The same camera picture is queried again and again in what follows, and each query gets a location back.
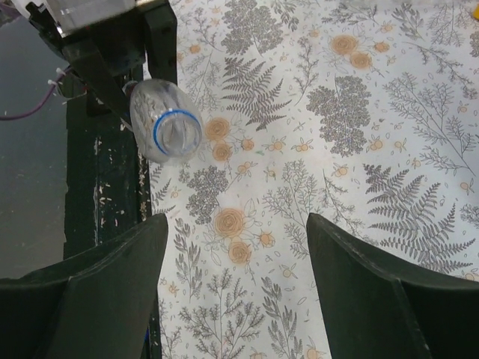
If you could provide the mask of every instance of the gray floor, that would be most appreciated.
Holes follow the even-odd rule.
[[[0,28],[0,114],[35,107],[55,69],[53,55],[23,18]],[[63,259],[67,131],[64,99],[0,122],[0,277],[21,277]]]

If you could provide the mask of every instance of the white table surface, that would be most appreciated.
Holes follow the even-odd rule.
[[[330,358],[305,222],[479,279],[475,2],[172,0],[207,141],[151,164],[167,359]]]

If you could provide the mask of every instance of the wire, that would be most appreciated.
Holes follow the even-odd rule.
[[[57,78],[52,81],[49,80],[48,83],[50,85],[50,89],[46,92],[45,96],[42,100],[36,105],[32,110],[23,112],[22,114],[14,114],[14,115],[0,115],[0,121],[13,121],[13,120],[20,120],[22,118],[28,117],[33,115],[34,113],[41,110],[42,107],[46,104],[48,99],[53,95],[53,92],[58,86],[58,83],[71,71],[71,67],[67,67],[65,70],[57,69],[58,76]]]

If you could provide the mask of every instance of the blue ring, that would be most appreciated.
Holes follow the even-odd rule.
[[[164,112],[160,117],[158,117],[158,120],[155,122],[155,126],[153,127],[153,140],[155,141],[155,145],[158,147],[160,151],[162,151],[163,154],[167,155],[168,154],[162,149],[162,147],[159,145],[158,138],[156,137],[156,133],[158,132],[158,126],[160,123],[165,119],[165,117],[168,117],[172,114],[185,114],[186,116],[192,118],[193,120],[196,121],[196,123],[201,127],[200,122],[198,119],[194,116],[194,114],[185,111],[185,110],[168,110]]]

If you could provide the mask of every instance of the clear plastic bottle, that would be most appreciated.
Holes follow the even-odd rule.
[[[145,158],[177,164],[196,154],[203,139],[203,121],[178,86],[159,79],[139,82],[129,109],[136,143]]]

